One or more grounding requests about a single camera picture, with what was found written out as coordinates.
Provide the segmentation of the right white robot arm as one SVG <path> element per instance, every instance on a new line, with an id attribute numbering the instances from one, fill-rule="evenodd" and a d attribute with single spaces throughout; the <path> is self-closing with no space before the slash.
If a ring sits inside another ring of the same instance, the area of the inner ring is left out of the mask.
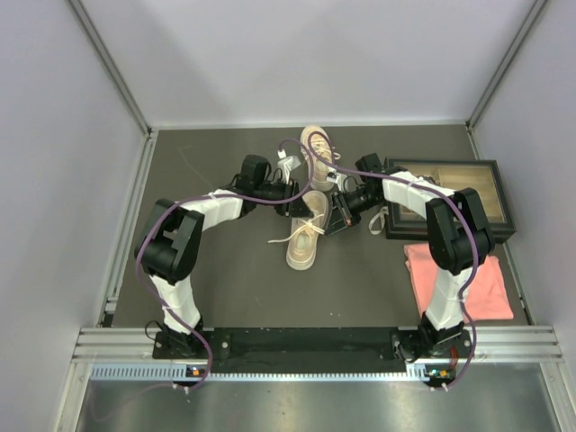
<path id="1" fill-rule="evenodd" d="M 352 173 L 362 183 L 348 192 Z M 398 335 L 395 350 L 406 362 L 441 356 L 472 320 L 465 307 L 469 287 L 495 247 L 480 196 L 472 188 L 456 191 L 433 184 L 401 166 L 384 168 L 375 154 L 359 159 L 353 171 L 330 167 L 327 179 L 338 187 L 331 195 L 328 235 L 355 226 L 362 212 L 378 204 L 401 205 L 425 220 L 428 250 L 437 267 L 433 296 L 416 334 Z"/>

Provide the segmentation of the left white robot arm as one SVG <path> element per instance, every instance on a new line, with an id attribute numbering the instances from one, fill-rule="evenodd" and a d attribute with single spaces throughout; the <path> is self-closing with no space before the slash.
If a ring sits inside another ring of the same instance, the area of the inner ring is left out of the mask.
<path id="1" fill-rule="evenodd" d="M 203 349 L 202 317 L 194 303 L 190 275 L 206 230 L 240 219 L 259 204 L 272 206 L 285 217 L 312 216 L 291 177 L 301 161 L 282 151 L 279 158 L 274 171 L 265 157 L 248 155 L 240 172 L 222 188 L 187 202 L 160 199 L 154 204 L 134 256 L 137 269 L 148 276 L 161 300 L 164 321 L 157 343 L 162 347 L 188 357 Z"/>

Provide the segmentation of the white shoelace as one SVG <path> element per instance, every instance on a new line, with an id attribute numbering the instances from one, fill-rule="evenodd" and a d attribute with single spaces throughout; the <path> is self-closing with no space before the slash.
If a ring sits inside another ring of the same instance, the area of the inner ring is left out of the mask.
<path id="1" fill-rule="evenodd" d="M 300 235 L 304 231 L 310 231 L 310 232 L 315 232 L 316 234 L 319 234 L 319 235 L 324 235 L 325 230 L 315 224 L 315 221 L 318 221 L 323 216 L 324 216 L 323 213 L 319 213 L 319 214 L 315 214 L 313 217 L 311 217 L 307 220 L 302 219 L 302 218 L 293 219 L 293 221 L 296 222 L 296 228 L 291 231 L 291 234 L 287 238 L 271 239 L 271 240 L 268 240 L 267 243 L 268 244 L 274 244 L 274 243 L 289 242 L 290 240 L 297 237 L 298 235 Z"/>

